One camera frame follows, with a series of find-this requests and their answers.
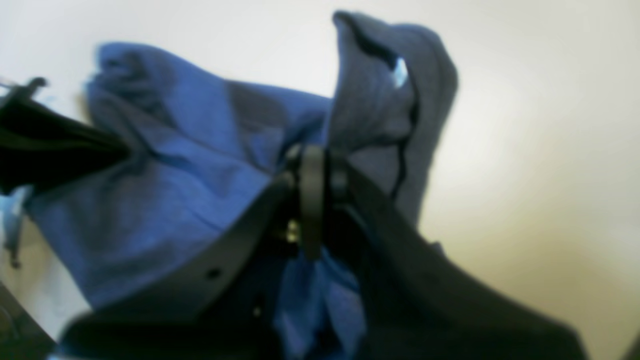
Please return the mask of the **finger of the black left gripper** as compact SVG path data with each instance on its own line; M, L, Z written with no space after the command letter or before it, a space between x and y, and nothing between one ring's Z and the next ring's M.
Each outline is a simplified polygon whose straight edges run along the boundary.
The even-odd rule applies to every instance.
M46 80L9 85L1 97L2 195L31 186L42 192L124 161L130 148L118 136L52 111L34 100Z

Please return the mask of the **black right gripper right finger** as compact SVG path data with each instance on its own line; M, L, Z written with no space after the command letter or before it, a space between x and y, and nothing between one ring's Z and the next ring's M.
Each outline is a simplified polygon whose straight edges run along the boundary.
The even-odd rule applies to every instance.
M585 360L573 330L462 271L346 160L327 165L327 246L365 312L358 360Z

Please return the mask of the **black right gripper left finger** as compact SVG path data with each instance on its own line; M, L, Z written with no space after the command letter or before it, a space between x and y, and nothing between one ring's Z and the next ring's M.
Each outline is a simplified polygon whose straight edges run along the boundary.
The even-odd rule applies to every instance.
M246 212L161 280L74 321L55 360L281 360L272 327L290 258L322 256L326 155L297 145Z

